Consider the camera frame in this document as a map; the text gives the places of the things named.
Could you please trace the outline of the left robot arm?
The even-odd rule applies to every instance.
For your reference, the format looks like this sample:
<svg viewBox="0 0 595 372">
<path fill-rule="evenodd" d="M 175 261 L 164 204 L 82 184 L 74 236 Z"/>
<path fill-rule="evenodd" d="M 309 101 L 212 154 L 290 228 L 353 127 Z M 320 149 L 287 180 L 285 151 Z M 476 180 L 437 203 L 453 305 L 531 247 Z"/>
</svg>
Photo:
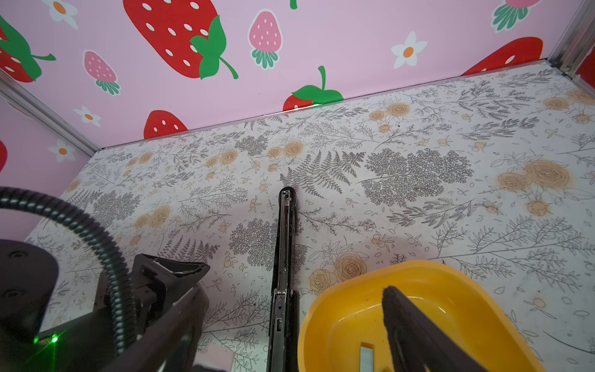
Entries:
<svg viewBox="0 0 595 372">
<path fill-rule="evenodd" d="M 93 312 L 45 332 L 40 327 L 59 267 L 45 250 L 1 241 L 3 371 L 204 371 L 196 360 L 209 300 L 199 284 L 209 265 L 139 254 L 131 273 L 136 342 L 117 355 L 100 277 Z"/>
</svg>

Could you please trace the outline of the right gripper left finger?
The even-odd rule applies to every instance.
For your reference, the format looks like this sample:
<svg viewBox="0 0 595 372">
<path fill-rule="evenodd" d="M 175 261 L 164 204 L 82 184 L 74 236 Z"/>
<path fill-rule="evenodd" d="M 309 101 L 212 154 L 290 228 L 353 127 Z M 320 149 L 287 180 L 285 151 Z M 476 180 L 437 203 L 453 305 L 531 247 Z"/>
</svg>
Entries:
<svg viewBox="0 0 595 372">
<path fill-rule="evenodd" d="M 191 371 L 209 300 L 196 285 L 104 371 Z"/>
</svg>

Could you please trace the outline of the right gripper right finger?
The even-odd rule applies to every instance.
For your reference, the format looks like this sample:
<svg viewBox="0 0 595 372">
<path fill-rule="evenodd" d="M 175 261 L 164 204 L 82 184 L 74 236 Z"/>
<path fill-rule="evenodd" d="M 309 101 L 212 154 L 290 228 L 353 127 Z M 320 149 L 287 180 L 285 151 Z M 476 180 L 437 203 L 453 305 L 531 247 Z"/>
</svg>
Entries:
<svg viewBox="0 0 595 372">
<path fill-rule="evenodd" d="M 384 326 L 396 371 L 484 371 L 399 289 L 384 288 Z"/>
</svg>

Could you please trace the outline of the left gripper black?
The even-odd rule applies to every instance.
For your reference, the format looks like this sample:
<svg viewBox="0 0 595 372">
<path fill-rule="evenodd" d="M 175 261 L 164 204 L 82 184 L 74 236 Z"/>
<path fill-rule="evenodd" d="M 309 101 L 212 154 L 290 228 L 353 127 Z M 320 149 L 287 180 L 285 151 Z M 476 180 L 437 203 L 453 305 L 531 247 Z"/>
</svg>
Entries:
<svg viewBox="0 0 595 372">
<path fill-rule="evenodd" d="M 132 344 L 133 334 L 173 331 L 181 326 L 181 343 L 196 344 L 209 300 L 200 280 L 210 266 L 139 254 L 128 271 L 121 253 L 100 254 L 104 268 L 96 294 L 95 341 Z"/>
</svg>

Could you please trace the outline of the long black stapler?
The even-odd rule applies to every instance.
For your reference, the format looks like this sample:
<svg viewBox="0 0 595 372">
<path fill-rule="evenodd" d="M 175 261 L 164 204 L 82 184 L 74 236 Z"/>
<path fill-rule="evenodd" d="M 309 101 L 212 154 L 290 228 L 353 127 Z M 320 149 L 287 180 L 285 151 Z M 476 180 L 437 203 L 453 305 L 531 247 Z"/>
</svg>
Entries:
<svg viewBox="0 0 595 372">
<path fill-rule="evenodd" d="M 299 294 L 294 290 L 297 200 L 292 187 L 279 193 L 277 242 L 271 288 L 267 371 L 298 370 Z"/>
</svg>

